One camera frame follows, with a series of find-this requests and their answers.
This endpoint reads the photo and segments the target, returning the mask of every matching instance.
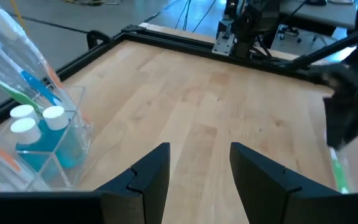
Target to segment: blue liquid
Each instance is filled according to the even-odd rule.
[[[38,127],[41,130],[42,137],[35,143],[29,145],[17,144],[17,151],[41,151],[41,152],[52,152],[59,140],[62,138],[66,128],[58,131],[52,131],[49,129],[44,119],[41,119],[38,123]],[[49,155],[41,154],[19,154],[35,171],[39,171]],[[73,128],[68,130],[66,136],[60,143],[56,150],[56,156],[59,160],[60,165],[66,169],[74,168],[79,162],[84,159],[84,153],[81,144],[76,136]],[[57,165],[51,161],[48,167],[44,171],[48,177],[56,175],[58,172]]]
[[[66,129],[67,128],[63,128],[58,131],[49,130],[48,137],[51,141],[53,141],[55,146],[62,138]],[[67,131],[65,137],[62,139],[62,142],[56,150],[56,156],[60,162],[60,165],[67,169],[72,169],[79,162],[82,162],[84,153],[74,128],[71,128]]]
[[[42,136],[37,142],[32,144],[16,144],[17,151],[38,151],[38,152],[51,152],[53,147],[45,144],[48,139],[45,139]],[[23,154],[19,153],[21,158],[23,158],[35,171],[39,172],[42,166],[45,164],[49,158],[49,154]],[[51,160],[46,166],[45,170],[42,173],[42,177],[45,180],[52,179],[55,175],[58,174],[58,167],[56,166],[55,161]]]

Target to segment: black cable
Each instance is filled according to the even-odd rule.
[[[263,54],[258,48],[256,47],[251,47],[251,50],[253,50],[254,52],[257,52],[258,54],[260,54],[261,56],[263,56],[264,58],[266,58],[267,60],[271,60],[271,58],[265,54]]]
[[[259,35],[256,37],[259,45],[262,47],[262,49],[266,52],[267,56],[269,58],[272,58],[272,54],[269,52],[268,48],[265,46],[265,44],[261,41]]]
[[[186,6],[187,6],[187,4],[189,3],[189,1],[190,1],[190,0],[187,0],[187,2],[186,2],[186,4],[185,4],[185,7],[183,7],[183,10],[181,11],[180,16],[179,16],[179,19],[178,19],[178,22],[177,22],[177,25],[175,26],[175,29],[178,28],[178,24],[179,24],[181,15],[183,15],[183,13],[185,12]]]
[[[201,24],[201,22],[203,21],[203,19],[206,17],[206,15],[210,12],[210,10],[212,9],[212,6],[215,4],[216,0],[214,0],[211,4],[211,6],[209,7],[208,11],[206,11],[206,14],[203,16],[203,18],[199,21],[199,23],[197,24],[197,26],[193,29],[192,32],[196,31],[197,27]]]
[[[120,5],[120,2],[111,3],[111,2],[105,2],[105,1],[100,1],[100,0],[91,0],[90,2],[78,2],[76,0],[63,0],[63,1],[68,2],[68,3],[82,5],[82,6],[101,6],[103,4],[109,5],[109,6]]]
[[[281,21],[277,22],[274,26],[270,27],[270,28],[262,35],[262,38],[261,38],[261,39],[263,40],[263,38],[264,38],[267,34],[271,33],[275,27],[277,27],[278,25],[283,24],[285,21],[291,19],[291,17],[292,17],[296,12],[298,12],[299,9],[301,9],[301,8],[306,4],[307,1],[308,1],[308,0],[304,0],[293,12],[291,12],[291,14],[287,15],[284,19],[282,19]]]
[[[11,14],[10,12],[8,12],[8,13],[12,17],[17,17],[17,15],[15,15],[15,14]],[[62,25],[59,25],[59,24],[54,24],[54,23],[51,23],[51,22],[45,22],[45,21],[41,21],[41,20],[38,20],[38,19],[33,19],[31,17],[27,17],[27,16],[22,16],[22,18],[25,19],[25,20],[28,20],[28,21],[38,22],[38,23],[41,23],[41,24],[44,24],[44,25],[57,27],[57,28],[62,28],[62,29],[66,29],[66,30],[70,30],[70,31],[74,31],[74,32],[79,32],[79,33],[83,33],[83,34],[88,33],[88,31],[85,31],[85,30],[79,30],[79,29],[75,29],[75,28],[71,28],[71,27],[67,27],[67,26],[62,26]]]
[[[187,28],[187,18],[189,16],[189,8],[190,8],[190,4],[191,4],[191,0],[189,0],[189,4],[187,5],[187,11],[186,11],[186,16],[185,16],[185,23],[183,25],[183,29],[184,31],[186,31]]]

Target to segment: black wire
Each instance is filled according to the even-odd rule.
[[[271,58],[265,54],[263,54],[258,48],[256,47],[251,47],[251,50],[257,52],[258,54],[260,54],[261,56],[263,56],[264,58],[266,58],[267,60],[271,60]]]
[[[186,31],[187,28],[187,18],[189,16],[189,8],[190,8],[190,4],[191,4],[191,0],[189,0],[189,4],[187,5],[187,11],[186,11],[186,16],[185,16],[185,23],[183,25],[183,30]]]
[[[272,54],[269,52],[268,48],[265,46],[265,44],[261,41],[259,35],[256,37],[259,45],[263,48],[263,50],[266,52],[267,56],[269,58],[272,58]]]
[[[78,4],[81,6],[101,6],[103,4],[108,5],[108,6],[118,6],[120,5],[120,3],[116,2],[116,3],[111,3],[111,2],[105,2],[103,0],[91,0],[89,2],[78,2],[76,0],[62,0],[63,2],[68,2],[68,3],[72,3],[72,4]]]
[[[206,11],[206,14],[203,16],[203,18],[198,22],[197,26],[193,29],[192,32],[196,31],[197,27],[201,24],[201,22],[203,21],[203,19],[206,17],[206,15],[210,12],[210,10],[212,9],[212,6],[215,4],[216,0],[214,0],[211,4],[211,6],[209,7],[208,11]]]
[[[263,40],[263,38],[264,38],[267,34],[271,33],[271,32],[274,30],[274,28],[276,28],[278,25],[283,24],[285,21],[291,19],[291,17],[292,17],[296,12],[298,12],[299,9],[301,9],[302,6],[304,6],[307,1],[308,1],[308,0],[304,0],[293,12],[291,12],[291,14],[287,15],[284,19],[282,19],[281,21],[277,22],[274,26],[270,27],[270,28],[262,35],[262,38],[261,38],[261,39]]]
[[[178,28],[178,24],[179,24],[181,15],[185,12],[186,6],[187,6],[187,4],[189,3],[189,1],[190,1],[190,0],[187,0],[187,2],[186,2],[186,4],[185,4],[185,7],[183,7],[183,10],[181,11],[180,16],[179,16],[179,19],[178,19],[178,22],[177,22],[177,25],[175,26],[175,29]]]

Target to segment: wooden tabletop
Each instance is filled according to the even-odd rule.
[[[323,138],[322,97],[332,91],[323,86],[129,41],[65,84],[86,87],[85,113],[94,122],[80,189],[96,189],[171,143],[164,223],[247,222],[229,163],[233,141],[336,186]]]

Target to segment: black metal frame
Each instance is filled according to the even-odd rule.
[[[289,69],[289,65],[292,63],[292,61],[289,60],[273,58],[267,61],[265,57],[257,53],[250,53],[248,59],[218,55],[212,53],[213,43],[148,30],[140,26],[129,25],[112,37],[102,32],[92,30],[87,33],[86,40],[89,51],[57,70],[57,75],[62,81],[68,79],[122,41],[129,40],[324,85],[321,76],[314,75],[312,72],[315,67],[312,65],[304,65],[305,60],[301,57],[302,63],[298,63],[295,65],[295,68]],[[314,53],[313,60],[322,58],[319,55],[322,55],[322,53],[327,54],[327,52],[333,53],[332,50],[324,48],[318,53]],[[18,105],[18,103],[13,99],[8,99],[0,104],[0,123],[9,118],[9,110],[16,105]]]

